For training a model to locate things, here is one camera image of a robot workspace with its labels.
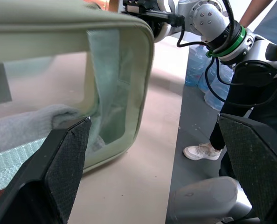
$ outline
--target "white wall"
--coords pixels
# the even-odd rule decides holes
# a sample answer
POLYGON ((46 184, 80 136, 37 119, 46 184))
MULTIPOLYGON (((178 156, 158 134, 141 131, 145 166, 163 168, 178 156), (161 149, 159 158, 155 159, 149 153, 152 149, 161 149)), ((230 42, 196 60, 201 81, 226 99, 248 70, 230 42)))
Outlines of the white wall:
MULTIPOLYGON (((259 25, 265 15, 269 12, 271 7, 277 0, 273 0, 273 2, 249 25, 249 28, 254 31, 254 29, 259 25)), ((233 9, 234 18, 238 22, 240 21, 241 17, 243 16, 244 12, 246 11, 247 7, 249 6, 251 0, 229 0, 231 7, 233 9)), ((192 41, 200 41, 200 36, 194 35, 192 33, 186 32, 184 35, 183 40, 192 42, 192 41)))

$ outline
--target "white sneaker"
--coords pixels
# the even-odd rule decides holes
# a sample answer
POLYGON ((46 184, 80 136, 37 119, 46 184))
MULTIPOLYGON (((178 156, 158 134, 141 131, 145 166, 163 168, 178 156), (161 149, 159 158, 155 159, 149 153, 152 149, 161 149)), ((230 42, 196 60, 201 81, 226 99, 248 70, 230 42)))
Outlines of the white sneaker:
POLYGON ((218 160, 221 152, 221 150, 215 150, 212 146, 209 146, 209 143, 186 147, 183 150, 184 155, 191 160, 218 160))

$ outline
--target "water bottle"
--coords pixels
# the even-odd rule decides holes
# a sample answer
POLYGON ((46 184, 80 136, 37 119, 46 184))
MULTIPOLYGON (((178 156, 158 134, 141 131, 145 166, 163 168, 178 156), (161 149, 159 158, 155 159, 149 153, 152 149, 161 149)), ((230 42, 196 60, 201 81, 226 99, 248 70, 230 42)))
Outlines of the water bottle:
MULTIPOLYGON (((233 78, 233 70, 231 70, 226 65, 220 65, 220 71, 219 74, 221 76, 221 79, 225 82, 230 83, 233 78)), ((217 77, 213 80, 211 84, 212 89, 214 92, 220 96, 223 99, 226 99, 229 93, 229 85, 222 84, 217 77)), ((218 98, 216 98, 211 91, 207 91, 205 94, 205 102, 212 107, 213 109, 216 109, 220 111, 222 109, 222 106, 224 105, 224 102, 220 101, 218 98)))
MULTIPOLYGON (((207 83, 206 83, 206 80, 205 80, 205 70, 198 82, 198 87, 199 89, 203 92, 203 93, 206 93, 209 88, 207 86, 207 83)), ((209 71, 208 71, 208 80, 209 80, 209 83, 211 84, 214 80, 214 78, 216 77, 216 62, 213 63, 213 65, 211 65, 209 71)))
POLYGON ((190 46, 186 69, 185 85, 195 86, 206 68, 208 50, 203 45, 190 46))

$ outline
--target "table surface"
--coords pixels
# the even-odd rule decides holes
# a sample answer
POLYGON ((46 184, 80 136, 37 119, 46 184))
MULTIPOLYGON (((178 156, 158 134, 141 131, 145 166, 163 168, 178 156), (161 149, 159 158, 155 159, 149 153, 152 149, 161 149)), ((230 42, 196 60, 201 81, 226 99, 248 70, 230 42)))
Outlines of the table surface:
POLYGON ((155 44, 142 124, 123 156, 86 173, 70 224, 163 224, 166 218, 188 48, 155 44))

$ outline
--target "textured gripper pad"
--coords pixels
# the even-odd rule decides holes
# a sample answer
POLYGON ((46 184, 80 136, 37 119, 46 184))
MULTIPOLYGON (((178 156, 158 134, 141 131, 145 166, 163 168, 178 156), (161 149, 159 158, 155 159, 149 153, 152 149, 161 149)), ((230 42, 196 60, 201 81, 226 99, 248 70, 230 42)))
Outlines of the textured gripper pad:
POLYGON ((87 119, 67 133, 45 177, 64 224, 68 222, 83 174, 89 130, 90 120, 87 119))
POLYGON ((277 200, 277 157, 249 126, 227 118, 219 126, 234 173, 258 217, 266 220, 277 200))

